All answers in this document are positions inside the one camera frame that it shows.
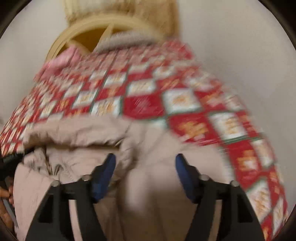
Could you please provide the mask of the striped grey pillow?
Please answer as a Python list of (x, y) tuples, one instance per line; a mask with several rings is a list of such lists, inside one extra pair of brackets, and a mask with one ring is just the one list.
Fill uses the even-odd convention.
[(118, 32), (110, 37), (100, 40), (94, 48), (93, 53), (101, 53), (139, 45), (149, 45), (157, 43), (158, 41), (159, 39), (155, 36), (140, 31)]

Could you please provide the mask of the beige patterned window curtain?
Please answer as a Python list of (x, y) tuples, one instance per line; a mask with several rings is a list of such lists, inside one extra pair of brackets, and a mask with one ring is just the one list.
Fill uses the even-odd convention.
[(177, 37), (180, 34), (177, 1), (69, 0), (62, 3), (68, 25), (91, 15), (118, 13), (139, 18), (167, 37)]

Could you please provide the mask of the cream round wooden headboard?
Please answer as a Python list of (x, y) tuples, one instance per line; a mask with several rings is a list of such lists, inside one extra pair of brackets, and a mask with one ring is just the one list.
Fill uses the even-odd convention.
[(78, 20), (60, 33), (50, 47), (45, 60), (49, 61), (56, 58), (70, 46), (76, 46), (83, 54), (88, 54), (103, 39), (114, 33), (130, 30), (140, 31), (158, 41), (165, 38), (164, 34), (152, 25), (133, 16), (122, 14), (92, 15)]

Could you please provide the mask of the red teddy bear bedspread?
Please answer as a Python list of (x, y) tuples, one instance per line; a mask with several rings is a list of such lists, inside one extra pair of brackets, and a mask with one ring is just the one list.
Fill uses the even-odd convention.
[[(285, 190), (269, 141), (239, 96), (206, 72), (182, 42), (91, 53), (35, 82), (1, 132), (1, 153), (27, 150), (23, 136), (36, 124), (84, 115), (128, 118), (170, 130), (184, 143), (217, 145), (264, 240), (284, 226)], [(69, 208), (74, 240), (83, 240), (75, 200)]]

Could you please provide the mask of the beige quilted puffer coat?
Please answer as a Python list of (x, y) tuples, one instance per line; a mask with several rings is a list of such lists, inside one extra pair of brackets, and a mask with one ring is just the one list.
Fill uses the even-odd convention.
[(14, 205), (19, 240), (51, 183), (79, 180), (109, 153), (116, 168), (106, 196), (94, 208), (108, 240), (184, 240), (196, 206), (186, 197), (175, 169), (177, 154), (214, 181), (233, 180), (217, 145), (184, 143), (164, 128), (128, 118), (79, 116), (34, 125), (23, 136), (34, 148), (18, 165)]

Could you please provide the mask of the pink folded blanket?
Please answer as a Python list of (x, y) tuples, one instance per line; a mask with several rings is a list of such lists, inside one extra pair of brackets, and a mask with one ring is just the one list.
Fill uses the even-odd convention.
[(57, 57), (46, 61), (35, 75), (34, 81), (38, 82), (41, 79), (48, 78), (56, 71), (78, 63), (82, 56), (88, 55), (89, 53), (90, 51), (84, 46), (71, 45)]

